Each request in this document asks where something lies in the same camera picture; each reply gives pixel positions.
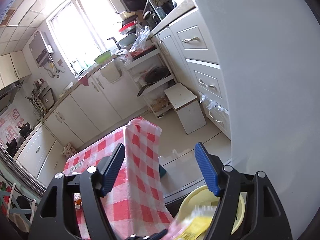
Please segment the white red snack wrapper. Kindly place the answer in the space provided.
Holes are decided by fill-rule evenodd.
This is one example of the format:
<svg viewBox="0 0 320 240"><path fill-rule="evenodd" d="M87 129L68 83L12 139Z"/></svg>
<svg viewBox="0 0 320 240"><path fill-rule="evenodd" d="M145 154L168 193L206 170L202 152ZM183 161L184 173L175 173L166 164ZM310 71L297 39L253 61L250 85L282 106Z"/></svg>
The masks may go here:
<svg viewBox="0 0 320 240"><path fill-rule="evenodd" d="M195 216L210 216L213 217L216 211L216 206L198 206L196 205L193 211L187 215L184 219L178 219L177 217L170 224L168 228L168 233L162 239L176 239L180 230L183 226L183 221L187 218L195 217ZM204 239L205 233L203 233L198 239Z"/></svg>

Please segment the yellow plastic package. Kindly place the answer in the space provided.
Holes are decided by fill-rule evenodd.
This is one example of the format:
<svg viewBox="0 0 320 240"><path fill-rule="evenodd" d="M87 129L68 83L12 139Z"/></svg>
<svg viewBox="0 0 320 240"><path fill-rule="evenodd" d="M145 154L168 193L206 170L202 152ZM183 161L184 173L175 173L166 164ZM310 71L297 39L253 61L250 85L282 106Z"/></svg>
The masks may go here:
<svg viewBox="0 0 320 240"><path fill-rule="evenodd" d="M182 229L180 230L176 239L195 240L205 233L211 222L210 216L195 216L187 218L183 221Z"/></svg>

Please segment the yellow plastic trash bin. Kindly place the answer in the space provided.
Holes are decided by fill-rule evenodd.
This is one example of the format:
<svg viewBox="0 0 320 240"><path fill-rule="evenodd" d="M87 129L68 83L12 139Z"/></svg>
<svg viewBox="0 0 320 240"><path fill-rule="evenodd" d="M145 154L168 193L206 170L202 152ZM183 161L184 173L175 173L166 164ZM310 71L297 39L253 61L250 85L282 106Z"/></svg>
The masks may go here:
<svg viewBox="0 0 320 240"><path fill-rule="evenodd" d="M213 217L215 211L217 210L219 200L220 198L216 197L212 192L210 192L206 185L198 187L197 189L189 193L184 199L175 218L178 222L182 222L186 218L192 217L192 213L194 210L196 210L196 213L198 215ZM245 200L240 194L236 217L231 234L235 233L236 230L240 228L240 225L244 219L244 215Z"/></svg>

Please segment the white lower kitchen cabinets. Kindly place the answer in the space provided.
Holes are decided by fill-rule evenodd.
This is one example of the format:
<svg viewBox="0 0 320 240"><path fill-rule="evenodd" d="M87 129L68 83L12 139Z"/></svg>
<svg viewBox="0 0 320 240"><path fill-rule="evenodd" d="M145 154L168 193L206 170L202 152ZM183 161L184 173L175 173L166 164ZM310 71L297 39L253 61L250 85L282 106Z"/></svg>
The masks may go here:
<svg viewBox="0 0 320 240"><path fill-rule="evenodd" d="M54 106L14 156L44 186L63 171L68 145L81 150L146 110L144 100L137 97L137 85L116 60L87 81Z"/></svg>

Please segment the white kitchen trolley rack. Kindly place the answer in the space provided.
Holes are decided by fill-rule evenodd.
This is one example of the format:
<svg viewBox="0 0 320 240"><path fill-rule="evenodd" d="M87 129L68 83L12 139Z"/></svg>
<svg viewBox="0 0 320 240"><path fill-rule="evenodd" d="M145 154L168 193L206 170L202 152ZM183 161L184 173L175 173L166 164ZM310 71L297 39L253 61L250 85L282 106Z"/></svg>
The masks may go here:
<svg viewBox="0 0 320 240"><path fill-rule="evenodd" d="M177 79L156 44L138 53L131 62L125 63L124 69L138 88L137 98L145 101L157 119L172 109L164 91L175 85Z"/></svg>

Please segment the red white checkered tablecloth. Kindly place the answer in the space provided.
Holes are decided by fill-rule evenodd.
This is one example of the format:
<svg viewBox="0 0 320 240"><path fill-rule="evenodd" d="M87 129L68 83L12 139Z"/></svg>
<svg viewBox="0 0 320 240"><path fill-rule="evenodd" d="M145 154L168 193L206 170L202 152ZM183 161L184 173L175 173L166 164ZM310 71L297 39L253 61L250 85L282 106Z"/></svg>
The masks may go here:
<svg viewBox="0 0 320 240"><path fill-rule="evenodd" d="M160 127L137 117L70 157L65 164L63 172L70 176L72 166L81 160L87 169L111 155L118 143L125 146L125 158L113 189L101 199L112 229L121 239L160 232L173 220L165 207L159 174L161 133Z"/></svg>

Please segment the floral small waste basket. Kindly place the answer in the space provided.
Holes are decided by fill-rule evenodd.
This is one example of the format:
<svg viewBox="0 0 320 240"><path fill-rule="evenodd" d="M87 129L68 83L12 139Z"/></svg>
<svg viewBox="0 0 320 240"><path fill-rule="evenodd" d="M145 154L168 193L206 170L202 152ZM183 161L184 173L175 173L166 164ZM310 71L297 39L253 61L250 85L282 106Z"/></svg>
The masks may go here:
<svg viewBox="0 0 320 240"><path fill-rule="evenodd" d="M63 150L62 150L62 155L66 158L70 158L74 155L77 154L77 151L75 150L75 148L71 145L71 143L69 142L68 144L66 144L64 147L63 147Z"/></svg>

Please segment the small white step stool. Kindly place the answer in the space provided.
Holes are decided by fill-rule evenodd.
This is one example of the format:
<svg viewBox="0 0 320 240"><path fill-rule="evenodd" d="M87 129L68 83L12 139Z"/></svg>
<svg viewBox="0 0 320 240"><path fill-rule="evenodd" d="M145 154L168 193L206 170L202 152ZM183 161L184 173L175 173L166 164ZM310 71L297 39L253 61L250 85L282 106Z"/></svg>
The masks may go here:
<svg viewBox="0 0 320 240"><path fill-rule="evenodd" d="M186 134L193 133L206 125L198 98L187 87L177 83L164 92L177 113Z"/></svg>

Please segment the black cooking pot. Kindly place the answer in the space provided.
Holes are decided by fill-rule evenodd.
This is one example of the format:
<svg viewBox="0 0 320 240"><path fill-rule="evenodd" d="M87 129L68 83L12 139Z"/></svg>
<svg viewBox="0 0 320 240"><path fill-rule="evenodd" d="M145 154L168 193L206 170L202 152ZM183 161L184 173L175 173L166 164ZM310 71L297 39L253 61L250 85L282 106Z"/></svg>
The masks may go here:
<svg viewBox="0 0 320 240"><path fill-rule="evenodd" d="M20 129L19 135L24 139L27 138L28 135L32 132L31 126L28 122L26 122L22 126L18 126L18 128Z"/></svg>

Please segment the black frying pan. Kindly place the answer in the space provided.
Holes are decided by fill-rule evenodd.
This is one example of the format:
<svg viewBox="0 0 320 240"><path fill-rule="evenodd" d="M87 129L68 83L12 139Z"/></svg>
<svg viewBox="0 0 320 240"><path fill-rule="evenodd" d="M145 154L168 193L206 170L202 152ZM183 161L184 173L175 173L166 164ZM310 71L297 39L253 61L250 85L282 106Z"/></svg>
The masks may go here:
<svg viewBox="0 0 320 240"><path fill-rule="evenodd" d="M158 81L166 78L169 75L170 75L169 69L165 66L152 68L152 70L150 70L146 74L144 78L145 85L140 89L137 96L141 96L144 90L146 90L151 85L157 83Z"/></svg>

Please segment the green plastic basin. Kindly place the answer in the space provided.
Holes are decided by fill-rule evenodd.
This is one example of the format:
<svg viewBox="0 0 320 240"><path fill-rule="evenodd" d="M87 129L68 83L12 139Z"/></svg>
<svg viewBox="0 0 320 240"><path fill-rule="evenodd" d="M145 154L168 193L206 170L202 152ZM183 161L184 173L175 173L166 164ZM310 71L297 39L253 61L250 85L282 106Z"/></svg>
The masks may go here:
<svg viewBox="0 0 320 240"><path fill-rule="evenodd" d="M100 54L98 57L96 57L94 59L94 61L97 64L102 64L103 62L105 62L110 57L111 57L111 51L107 50L104 53Z"/></svg>

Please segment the white drawer cabinet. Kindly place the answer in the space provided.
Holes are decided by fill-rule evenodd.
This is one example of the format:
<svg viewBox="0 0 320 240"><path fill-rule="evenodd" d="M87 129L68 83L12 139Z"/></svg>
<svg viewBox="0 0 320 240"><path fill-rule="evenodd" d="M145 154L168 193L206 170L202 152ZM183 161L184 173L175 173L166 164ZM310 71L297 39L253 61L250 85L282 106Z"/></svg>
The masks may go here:
<svg viewBox="0 0 320 240"><path fill-rule="evenodd" d="M182 15L155 34L176 78L200 97L207 118L229 139L227 93L218 56L198 9Z"/></svg>

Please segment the black microwave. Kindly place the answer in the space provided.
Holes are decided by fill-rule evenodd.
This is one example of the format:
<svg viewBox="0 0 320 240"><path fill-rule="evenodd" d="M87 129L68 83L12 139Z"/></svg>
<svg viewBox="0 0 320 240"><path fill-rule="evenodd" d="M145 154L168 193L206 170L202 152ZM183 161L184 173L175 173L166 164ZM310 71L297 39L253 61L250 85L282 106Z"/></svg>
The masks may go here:
<svg viewBox="0 0 320 240"><path fill-rule="evenodd" d="M126 12L143 11L147 0L120 0Z"/></svg>

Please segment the grey wall water heater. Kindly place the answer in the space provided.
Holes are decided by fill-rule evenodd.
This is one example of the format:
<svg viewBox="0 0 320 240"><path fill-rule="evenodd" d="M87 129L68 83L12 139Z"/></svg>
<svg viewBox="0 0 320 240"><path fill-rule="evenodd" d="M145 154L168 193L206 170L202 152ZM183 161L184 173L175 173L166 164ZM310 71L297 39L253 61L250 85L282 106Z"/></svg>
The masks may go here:
<svg viewBox="0 0 320 240"><path fill-rule="evenodd" d="M33 35L29 49L38 67L43 67L54 54L47 35L43 31L37 31Z"/></svg>

